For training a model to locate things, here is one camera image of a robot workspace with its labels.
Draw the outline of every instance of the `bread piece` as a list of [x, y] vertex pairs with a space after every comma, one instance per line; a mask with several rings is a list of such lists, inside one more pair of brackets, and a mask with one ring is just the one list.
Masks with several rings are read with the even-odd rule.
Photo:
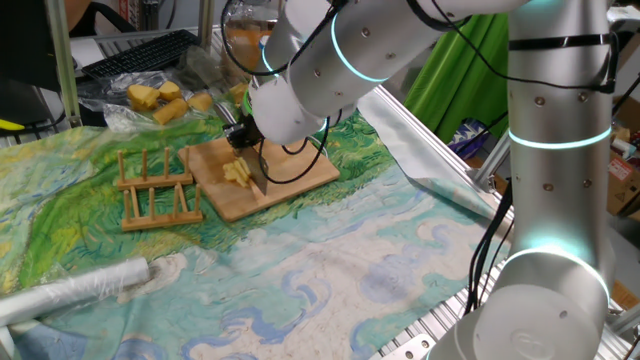
[[180, 87], [171, 81], [167, 81], [160, 86], [160, 99], [165, 101], [173, 101], [175, 99], [182, 99], [182, 91]]
[[183, 99], [175, 99], [169, 104], [162, 107], [162, 109], [153, 113], [153, 118], [156, 119], [160, 125], [165, 125], [173, 119], [184, 116], [189, 110], [189, 105]]
[[236, 181], [243, 188], [248, 188], [251, 172], [246, 165], [246, 162], [242, 158], [238, 158], [234, 162], [222, 165], [224, 178], [229, 182]]
[[131, 85], [127, 88], [127, 97], [134, 110], [153, 110], [158, 107], [160, 91], [149, 86]]
[[247, 90], [249, 90], [249, 84], [244, 83], [238, 84], [229, 89], [229, 92], [233, 96], [233, 101], [235, 101], [236, 105], [240, 105], [240, 103], [242, 103], [242, 100], [244, 99], [244, 93], [247, 92]]
[[211, 98], [211, 95], [209, 95], [209, 93], [202, 92], [193, 95], [191, 99], [187, 101], [187, 103], [196, 110], [206, 112], [207, 110], [209, 110], [209, 107], [211, 107], [213, 99]]

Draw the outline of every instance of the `black keyboard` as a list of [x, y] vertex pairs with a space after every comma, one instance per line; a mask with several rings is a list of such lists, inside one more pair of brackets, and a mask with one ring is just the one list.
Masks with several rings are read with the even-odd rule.
[[82, 72], [99, 79], [124, 73], [158, 70], [179, 59], [190, 46], [197, 44], [196, 35], [187, 30], [178, 30], [85, 66]]

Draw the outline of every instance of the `wooden cutting board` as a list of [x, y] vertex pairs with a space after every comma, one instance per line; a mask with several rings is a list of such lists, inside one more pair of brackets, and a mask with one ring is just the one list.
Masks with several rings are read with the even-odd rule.
[[[302, 141], [291, 145], [289, 149], [297, 150], [301, 145]], [[311, 164], [317, 152], [318, 150], [309, 143], [300, 154], [288, 155], [280, 145], [267, 141], [264, 144], [263, 157], [269, 164], [269, 176], [275, 180], [288, 180], [302, 173]], [[178, 155], [184, 163], [184, 149], [180, 150]], [[267, 193], [263, 195], [253, 182], [250, 182], [250, 188], [243, 188], [235, 181], [225, 180], [222, 166], [235, 159], [236, 156], [226, 138], [191, 146], [189, 150], [189, 168], [193, 177], [218, 214], [228, 222], [291, 199], [340, 176], [340, 171], [329, 159], [321, 155], [311, 171], [300, 180], [286, 185], [269, 182]]]

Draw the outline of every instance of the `blue object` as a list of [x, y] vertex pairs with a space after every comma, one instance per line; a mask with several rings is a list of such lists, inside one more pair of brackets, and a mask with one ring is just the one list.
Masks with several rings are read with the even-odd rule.
[[462, 147], [467, 146], [468, 143], [473, 143], [467, 146], [464, 151], [458, 156], [462, 160], [471, 159], [476, 156], [478, 150], [482, 148], [485, 141], [489, 138], [489, 133], [485, 133], [481, 138], [476, 139], [478, 135], [486, 129], [486, 126], [478, 120], [475, 119], [466, 119], [458, 128], [456, 133], [453, 135], [453, 140], [449, 143], [449, 149], [453, 152], [457, 153]]

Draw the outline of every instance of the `cardboard box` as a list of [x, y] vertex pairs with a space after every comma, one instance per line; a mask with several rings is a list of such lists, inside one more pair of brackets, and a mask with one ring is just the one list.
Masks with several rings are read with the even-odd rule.
[[640, 194], [640, 173], [612, 151], [609, 162], [607, 211], [611, 215], [621, 215], [631, 208], [630, 205], [635, 203], [638, 194]]
[[[631, 134], [640, 131], [640, 103], [630, 98], [620, 109], [617, 120]], [[612, 215], [640, 221], [640, 172], [611, 152], [607, 211]]]

